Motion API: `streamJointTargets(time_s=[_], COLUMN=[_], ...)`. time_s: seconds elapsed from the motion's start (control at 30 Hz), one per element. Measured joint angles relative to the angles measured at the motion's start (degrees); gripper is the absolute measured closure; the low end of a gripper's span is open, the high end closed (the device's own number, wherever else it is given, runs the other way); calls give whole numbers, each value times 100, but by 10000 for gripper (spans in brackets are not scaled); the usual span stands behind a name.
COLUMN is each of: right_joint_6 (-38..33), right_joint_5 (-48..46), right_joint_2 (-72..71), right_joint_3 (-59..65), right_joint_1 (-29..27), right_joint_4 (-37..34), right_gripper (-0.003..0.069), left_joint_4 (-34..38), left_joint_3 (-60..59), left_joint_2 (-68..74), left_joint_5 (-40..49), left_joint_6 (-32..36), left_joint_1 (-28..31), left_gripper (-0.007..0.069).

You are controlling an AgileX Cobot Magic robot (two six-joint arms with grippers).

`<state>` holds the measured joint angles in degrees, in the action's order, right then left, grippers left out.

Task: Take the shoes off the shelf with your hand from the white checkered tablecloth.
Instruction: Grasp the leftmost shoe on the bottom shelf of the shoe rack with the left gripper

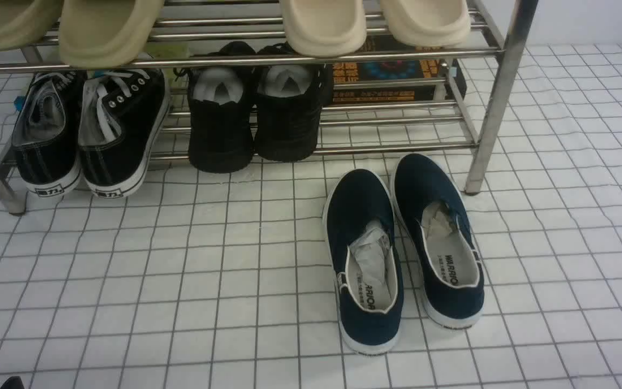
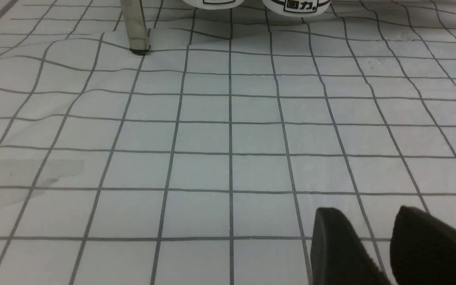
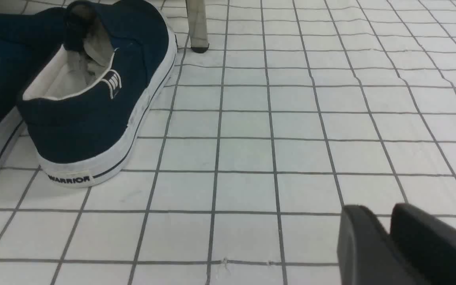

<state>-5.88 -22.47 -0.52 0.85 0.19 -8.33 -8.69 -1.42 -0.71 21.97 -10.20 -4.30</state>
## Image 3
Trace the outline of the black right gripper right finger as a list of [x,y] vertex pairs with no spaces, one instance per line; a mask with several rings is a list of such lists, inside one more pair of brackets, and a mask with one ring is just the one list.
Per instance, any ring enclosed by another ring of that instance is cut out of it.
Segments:
[[432,285],[456,285],[456,229],[407,203],[394,206],[390,236]]

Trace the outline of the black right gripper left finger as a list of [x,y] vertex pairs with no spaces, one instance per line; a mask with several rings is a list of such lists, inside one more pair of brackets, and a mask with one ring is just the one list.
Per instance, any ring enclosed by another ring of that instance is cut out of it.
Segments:
[[404,258],[376,215],[362,205],[345,205],[337,258],[342,285],[429,285]]

